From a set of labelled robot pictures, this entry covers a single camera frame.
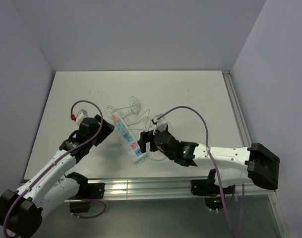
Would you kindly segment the pink charger plug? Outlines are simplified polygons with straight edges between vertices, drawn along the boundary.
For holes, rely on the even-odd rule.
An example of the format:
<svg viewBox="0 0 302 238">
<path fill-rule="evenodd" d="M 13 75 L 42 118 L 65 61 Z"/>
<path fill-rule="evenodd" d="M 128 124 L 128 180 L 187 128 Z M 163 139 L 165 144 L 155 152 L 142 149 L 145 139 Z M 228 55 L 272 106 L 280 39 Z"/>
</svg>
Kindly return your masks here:
<svg viewBox="0 0 302 238">
<path fill-rule="evenodd" d="M 119 118 L 116 115 L 111 116 L 113 122 L 117 122 Z"/>
</svg>

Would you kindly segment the teal charger plug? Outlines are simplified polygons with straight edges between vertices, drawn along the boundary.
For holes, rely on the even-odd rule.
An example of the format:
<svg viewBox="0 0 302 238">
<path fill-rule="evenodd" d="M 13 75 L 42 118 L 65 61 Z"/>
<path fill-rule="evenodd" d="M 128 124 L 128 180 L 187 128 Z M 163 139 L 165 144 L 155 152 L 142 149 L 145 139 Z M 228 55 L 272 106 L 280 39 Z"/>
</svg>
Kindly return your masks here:
<svg viewBox="0 0 302 238">
<path fill-rule="evenodd" d="M 121 120 L 116 121 L 115 125 L 118 129 L 125 128 Z"/>
</svg>

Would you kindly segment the blue charger plug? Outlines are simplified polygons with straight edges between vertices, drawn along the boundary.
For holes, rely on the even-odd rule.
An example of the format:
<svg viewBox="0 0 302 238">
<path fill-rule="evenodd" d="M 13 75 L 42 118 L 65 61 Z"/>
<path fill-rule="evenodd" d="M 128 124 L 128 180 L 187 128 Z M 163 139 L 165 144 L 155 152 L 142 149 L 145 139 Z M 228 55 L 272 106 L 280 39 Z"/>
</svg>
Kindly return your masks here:
<svg viewBox="0 0 302 238">
<path fill-rule="evenodd" d="M 124 138 L 127 138 L 130 135 L 129 131 L 126 128 L 121 128 L 120 132 Z"/>
</svg>

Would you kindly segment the white multicolour power strip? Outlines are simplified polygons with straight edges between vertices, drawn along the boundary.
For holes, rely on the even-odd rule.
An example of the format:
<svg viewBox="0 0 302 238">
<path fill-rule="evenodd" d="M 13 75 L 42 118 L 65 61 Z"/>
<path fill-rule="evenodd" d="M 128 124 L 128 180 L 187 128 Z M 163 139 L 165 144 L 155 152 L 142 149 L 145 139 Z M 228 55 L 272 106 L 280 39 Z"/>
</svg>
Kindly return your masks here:
<svg viewBox="0 0 302 238">
<path fill-rule="evenodd" d="M 140 146 L 137 143 L 136 136 L 134 135 L 134 133 L 126 124 L 126 122 L 124 121 L 124 119 L 121 117 L 120 114 L 114 113 L 113 115 L 116 115 L 119 118 L 119 120 L 122 121 L 123 125 L 130 133 L 130 135 L 127 138 L 124 138 L 120 132 L 120 129 L 118 129 L 115 125 L 115 122 L 113 122 L 115 125 L 114 132 L 120 144 L 122 145 L 122 147 L 124 148 L 124 150 L 126 151 L 126 153 L 128 154 L 128 156 L 130 157 L 131 161 L 134 164 L 143 162 L 144 158 L 146 157 L 146 153 L 141 152 Z"/>
</svg>

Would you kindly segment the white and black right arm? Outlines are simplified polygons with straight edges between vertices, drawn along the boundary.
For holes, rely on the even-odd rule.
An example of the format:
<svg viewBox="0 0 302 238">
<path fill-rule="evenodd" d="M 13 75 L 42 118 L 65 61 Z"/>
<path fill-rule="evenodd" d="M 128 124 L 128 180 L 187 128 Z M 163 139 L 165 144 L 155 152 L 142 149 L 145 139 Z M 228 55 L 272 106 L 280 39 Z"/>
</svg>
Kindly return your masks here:
<svg viewBox="0 0 302 238">
<path fill-rule="evenodd" d="M 159 151 L 184 167 L 213 166 L 215 175 L 207 181 L 211 193 L 242 183 L 267 190 L 278 188 L 280 159 L 260 143 L 242 148 L 209 147 L 178 141 L 168 130 L 142 132 L 137 143 L 141 152 L 145 153 L 149 144 L 151 152 Z"/>
</svg>

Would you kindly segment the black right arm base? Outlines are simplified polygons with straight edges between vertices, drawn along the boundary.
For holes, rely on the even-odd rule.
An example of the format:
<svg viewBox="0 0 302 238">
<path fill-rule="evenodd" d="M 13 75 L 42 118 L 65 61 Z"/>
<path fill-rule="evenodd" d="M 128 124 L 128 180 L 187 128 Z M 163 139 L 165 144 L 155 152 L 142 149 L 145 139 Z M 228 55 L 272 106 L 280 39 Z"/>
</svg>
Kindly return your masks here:
<svg viewBox="0 0 302 238">
<path fill-rule="evenodd" d="M 205 205 L 212 210 L 224 208 L 221 199 L 221 192 L 218 185 L 208 179 L 191 180 L 191 193 L 193 196 L 203 196 Z"/>
</svg>

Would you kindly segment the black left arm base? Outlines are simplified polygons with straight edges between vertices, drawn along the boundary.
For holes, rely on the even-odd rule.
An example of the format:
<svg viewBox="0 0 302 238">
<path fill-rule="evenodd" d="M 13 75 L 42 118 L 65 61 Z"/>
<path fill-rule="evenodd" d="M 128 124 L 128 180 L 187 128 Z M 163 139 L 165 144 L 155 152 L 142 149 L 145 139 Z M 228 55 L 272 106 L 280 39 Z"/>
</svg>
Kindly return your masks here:
<svg viewBox="0 0 302 238">
<path fill-rule="evenodd" d="M 102 201 L 105 192 L 105 183 L 88 183 L 81 189 L 81 191 L 71 198 L 69 201 L 69 211 L 73 216 L 79 216 L 83 219 L 95 218 L 101 216 L 107 205 Z M 88 213 L 93 208 L 94 203 L 102 205 L 102 211 L 96 215 L 84 216 L 81 213 Z"/>
</svg>

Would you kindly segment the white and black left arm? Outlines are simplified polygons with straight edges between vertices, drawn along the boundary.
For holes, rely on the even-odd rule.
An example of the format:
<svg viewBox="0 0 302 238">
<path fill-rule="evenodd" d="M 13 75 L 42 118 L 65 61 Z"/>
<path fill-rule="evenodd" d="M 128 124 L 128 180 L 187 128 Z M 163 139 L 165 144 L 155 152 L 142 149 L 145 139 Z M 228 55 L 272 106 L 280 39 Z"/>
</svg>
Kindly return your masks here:
<svg viewBox="0 0 302 238">
<path fill-rule="evenodd" d="M 114 125 L 99 115 L 84 118 L 35 176 L 15 191 L 6 190 L 0 197 L 4 236 L 7 238 L 7 232 L 11 231 L 14 237 L 30 238 L 45 217 L 65 200 L 85 197 L 89 191 L 87 177 L 76 172 L 64 174 L 114 129 Z"/>
</svg>

